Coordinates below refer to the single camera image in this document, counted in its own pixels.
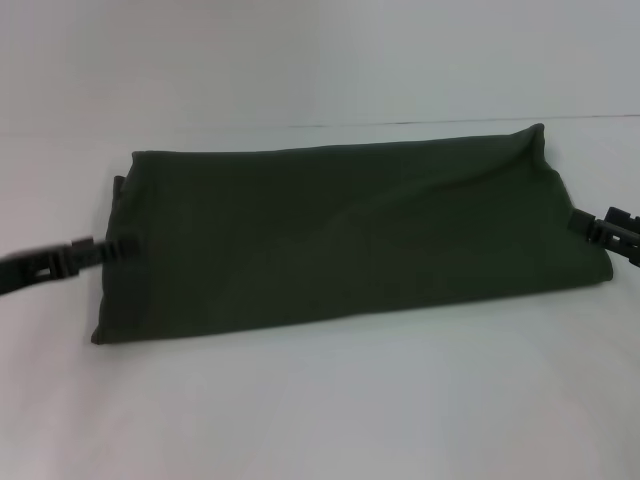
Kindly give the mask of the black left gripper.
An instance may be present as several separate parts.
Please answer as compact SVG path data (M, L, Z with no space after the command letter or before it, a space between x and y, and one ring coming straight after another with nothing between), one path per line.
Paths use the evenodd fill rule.
M95 241L86 238L70 245L23 251L0 258L0 296L40 283L66 280L104 263L137 257L140 242L135 237Z

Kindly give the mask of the dark green FREE t-shirt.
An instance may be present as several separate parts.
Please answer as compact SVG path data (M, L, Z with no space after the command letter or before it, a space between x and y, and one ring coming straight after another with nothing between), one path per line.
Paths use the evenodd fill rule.
M176 339L609 281L542 125L265 152L137 151L107 234L94 344Z

